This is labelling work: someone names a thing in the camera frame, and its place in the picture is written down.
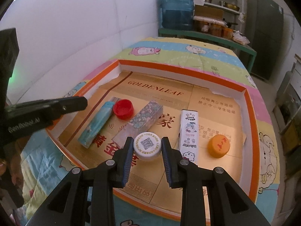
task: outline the white bottle cap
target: white bottle cap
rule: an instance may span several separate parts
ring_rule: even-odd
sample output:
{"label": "white bottle cap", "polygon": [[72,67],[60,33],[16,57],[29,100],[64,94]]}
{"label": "white bottle cap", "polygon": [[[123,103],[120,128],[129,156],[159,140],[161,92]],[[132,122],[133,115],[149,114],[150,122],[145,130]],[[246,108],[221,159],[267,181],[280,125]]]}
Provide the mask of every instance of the white bottle cap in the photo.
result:
{"label": "white bottle cap", "polygon": [[134,140],[134,151],[139,159],[151,161],[161,153],[161,139],[155,133],[140,133]]}

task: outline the metal screw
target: metal screw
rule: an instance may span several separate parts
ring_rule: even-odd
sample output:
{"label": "metal screw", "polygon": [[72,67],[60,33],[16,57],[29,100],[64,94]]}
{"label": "metal screw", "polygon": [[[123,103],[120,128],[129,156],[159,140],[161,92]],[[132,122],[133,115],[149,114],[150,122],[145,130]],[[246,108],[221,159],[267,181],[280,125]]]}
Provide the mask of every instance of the metal screw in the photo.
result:
{"label": "metal screw", "polygon": [[72,169],[73,174],[78,174],[79,172],[80,172],[80,168],[78,168],[78,167],[75,167]]}
{"label": "metal screw", "polygon": [[180,160],[180,164],[183,166],[186,166],[189,164],[189,160],[186,160],[186,159]]}
{"label": "metal screw", "polygon": [[224,169],[221,167],[215,168],[216,173],[222,174],[224,172]]}
{"label": "metal screw", "polygon": [[107,161],[106,161],[106,164],[107,164],[108,166],[113,166],[113,165],[115,164],[115,161],[114,161],[114,160],[107,160]]}

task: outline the gray refrigerator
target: gray refrigerator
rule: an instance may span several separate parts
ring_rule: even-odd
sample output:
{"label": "gray refrigerator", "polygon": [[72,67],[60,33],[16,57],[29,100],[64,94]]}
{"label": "gray refrigerator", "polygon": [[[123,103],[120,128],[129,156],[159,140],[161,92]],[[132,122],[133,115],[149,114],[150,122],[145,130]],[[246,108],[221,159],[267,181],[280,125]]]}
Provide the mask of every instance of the gray refrigerator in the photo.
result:
{"label": "gray refrigerator", "polygon": [[269,80],[279,54],[283,33],[283,9],[273,0],[247,0],[245,35],[257,52],[251,70]]}

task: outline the red bottle cap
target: red bottle cap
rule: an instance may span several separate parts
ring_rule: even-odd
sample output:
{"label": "red bottle cap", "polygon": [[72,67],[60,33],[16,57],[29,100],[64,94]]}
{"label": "red bottle cap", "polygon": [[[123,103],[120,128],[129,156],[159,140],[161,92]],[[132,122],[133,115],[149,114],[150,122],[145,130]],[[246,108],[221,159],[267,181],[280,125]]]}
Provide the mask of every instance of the red bottle cap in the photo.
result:
{"label": "red bottle cap", "polygon": [[114,104],[113,112],[119,119],[125,120],[133,115],[134,107],[130,100],[122,99]]}

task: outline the blue water bottle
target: blue water bottle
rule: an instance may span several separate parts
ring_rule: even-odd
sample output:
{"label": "blue water bottle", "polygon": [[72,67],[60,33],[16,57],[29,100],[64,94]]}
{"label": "blue water bottle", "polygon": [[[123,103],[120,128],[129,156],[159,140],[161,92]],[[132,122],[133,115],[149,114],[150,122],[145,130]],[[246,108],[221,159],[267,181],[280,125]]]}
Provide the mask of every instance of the blue water bottle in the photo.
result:
{"label": "blue water bottle", "polygon": [[193,0],[161,0],[162,26],[166,29],[192,30]]}

